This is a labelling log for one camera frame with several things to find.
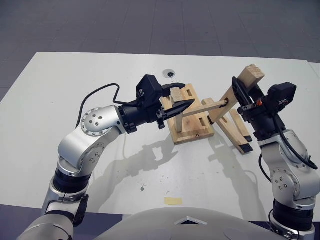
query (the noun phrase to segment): white table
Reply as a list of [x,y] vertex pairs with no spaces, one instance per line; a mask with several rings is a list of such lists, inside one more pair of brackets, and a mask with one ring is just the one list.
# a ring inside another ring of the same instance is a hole
[[[151,74],[162,85],[191,83],[200,99],[219,100],[232,77],[250,64],[265,73],[259,83],[265,94],[274,84],[298,86],[293,103],[280,116],[320,166],[320,82],[307,61],[39,52],[0,103],[0,204],[42,207],[57,166],[58,145],[74,130],[81,101],[91,91],[115,82],[121,86],[118,99],[132,101],[138,82]],[[164,78],[165,69],[173,69],[175,77]],[[114,93],[114,88],[97,93],[84,111],[112,105]],[[135,214],[168,207],[164,197],[178,197],[184,207],[267,221],[273,194],[258,166],[257,141],[251,143],[253,152],[241,155],[219,127],[214,128],[214,137],[178,146],[169,129],[158,130],[157,123],[121,135],[105,150],[92,175],[88,212]],[[314,221],[320,221],[319,204]]]

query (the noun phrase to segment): black wire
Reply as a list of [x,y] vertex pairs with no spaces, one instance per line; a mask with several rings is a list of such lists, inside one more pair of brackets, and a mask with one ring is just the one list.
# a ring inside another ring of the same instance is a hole
[[116,84],[116,83],[107,84],[107,85],[105,85],[105,86],[102,86],[102,87],[94,90],[93,92],[91,92],[89,95],[87,95],[87,96],[83,99],[83,101],[82,101],[82,103],[81,103],[81,106],[80,106],[80,110],[79,110],[78,120],[77,120],[76,125],[75,125],[76,128],[77,128],[77,127],[79,126],[79,124],[80,124],[81,117],[82,117],[82,111],[83,111],[83,109],[84,109],[84,105],[85,105],[86,101],[88,100],[88,98],[90,98],[93,94],[99,92],[100,90],[105,89],[105,88],[108,88],[108,87],[111,87],[111,86],[116,86],[116,87],[117,87],[117,89],[116,89],[116,91],[115,91],[115,94],[114,94],[114,97],[113,97],[113,100],[112,100],[114,104],[121,104],[121,105],[128,106],[128,107],[138,107],[138,105],[137,105],[136,103],[133,104],[133,103],[123,102],[123,101],[116,101],[116,98],[117,98],[117,96],[118,96],[118,92],[119,92],[119,90],[120,90],[120,86],[119,86],[118,84]]
[[262,153],[260,154],[260,157],[259,157],[259,167],[260,167],[261,172],[263,173],[263,175],[264,175],[264,176],[266,177],[266,179],[268,179],[268,181],[271,183],[270,177],[266,174],[264,168],[262,167],[261,160],[262,160]]
[[293,154],[301,161],[303,162],[305,165],[307,165],[308,167],[317,170],[318,167],[317,165],[315,165],[312,161],[311,161],[311,157],[309,157],[309,161],[306,161],[302,156],[300,156],[299,153],[296,152],[296,150],[291,146],[291,144],[288,142],[287,138],[284,135],[284,132],[280,129],[279,124],[276,121],[276,118],[273,118],[273,123],[274,126],[276,127],[277,131],[279,132],[282,141],[285,143],[285,145],[291,150],[291,152],[293,152]]

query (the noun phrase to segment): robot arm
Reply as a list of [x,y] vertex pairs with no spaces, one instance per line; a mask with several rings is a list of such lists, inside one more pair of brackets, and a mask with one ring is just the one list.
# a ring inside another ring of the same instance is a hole
[[111,105],[88,111],[58,147],[58,165],[43,203],[43,216],[18,239],[72,239],[73,227],[82,223],[87,209],[89,179],[108,144],[121,134],[136,132],[137,126],[144,123],[157,121],[159,129],[163,129],[165,120],[182,113],[194,102],[194,99],[181,101],[164,110],[160,97],[168,97],[174,87],[185,85],[161,86],[153,75],[145,75],[136,87],[136,100],[123,102],[119,107]]
[[313,240],[313,211],[320,192],[318,167],[295,132],[286,129],[278,116],[293,101],[297,87],[289,82],[274,85],[265,96],[258,86],[247,89],[233,77],[232,88],[241,105],[237,111],[253,126],[270,170],[272,230],[288,239]]

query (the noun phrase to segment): wooden structure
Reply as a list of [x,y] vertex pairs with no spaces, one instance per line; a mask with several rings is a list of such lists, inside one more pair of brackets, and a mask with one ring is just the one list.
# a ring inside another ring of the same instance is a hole
[[[242,71],[238,79],[251,89],[264,76],[261,70],[252,64]],[[217,123],[242,154],[252,151],[248,143],[252,138],[237,111],[232,109],[238,102],[232,87],[220,101],[215,102],[212,98],[206,98],[202,100],[202,104],[191,84],[182,89],[172,88],[170,91],[171,96],[162,99],[164,109],[171,108],[179,101],[195,99],[182,114],[167,121],[174,144],[211,137],[214,135],[214,130],[210,124]],[[229,111],[235,125],[225,116]]]

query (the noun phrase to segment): yellow tape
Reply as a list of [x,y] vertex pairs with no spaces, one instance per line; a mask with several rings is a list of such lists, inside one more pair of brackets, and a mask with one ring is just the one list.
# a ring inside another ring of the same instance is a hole
[[181,205],[182,198],[181,197],[165,197],[164,204],[166,204],[166,205]]

